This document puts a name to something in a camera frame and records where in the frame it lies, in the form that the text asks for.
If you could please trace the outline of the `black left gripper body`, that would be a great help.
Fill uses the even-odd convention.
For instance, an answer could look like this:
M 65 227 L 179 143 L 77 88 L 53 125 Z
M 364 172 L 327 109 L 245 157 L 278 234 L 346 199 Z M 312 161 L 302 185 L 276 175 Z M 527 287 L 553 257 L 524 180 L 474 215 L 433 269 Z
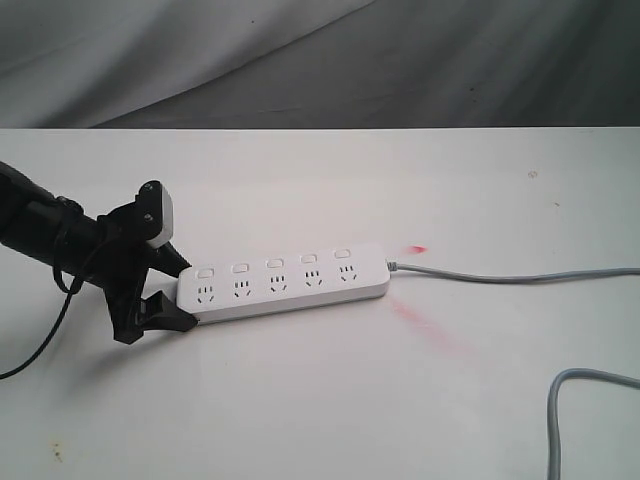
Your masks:
M 136 199 L 97 217 L 100 244 L 92 260 L 92 282 L 103 290 L 114 339 L 124 344 L 158 327 L 160 294 L 142 297 L 153 257 L 145 214 L 144 202 Z

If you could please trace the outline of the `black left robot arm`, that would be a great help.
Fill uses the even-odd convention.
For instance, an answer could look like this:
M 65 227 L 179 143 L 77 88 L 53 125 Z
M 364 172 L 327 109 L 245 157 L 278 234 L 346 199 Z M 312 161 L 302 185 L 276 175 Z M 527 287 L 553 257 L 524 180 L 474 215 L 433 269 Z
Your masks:
M 118 342 L 198 324 L 165 293 L 142 296 L 149 271 L 176 278 L 190 266 L 171 244 L 173 230 L 173 202 L 158 180 L 146 182 L 132 202 L 92 219 L 77 202 L 1 166 L 2 245 L 50 266 L 65 293 L 85 283 L 100 288 Z

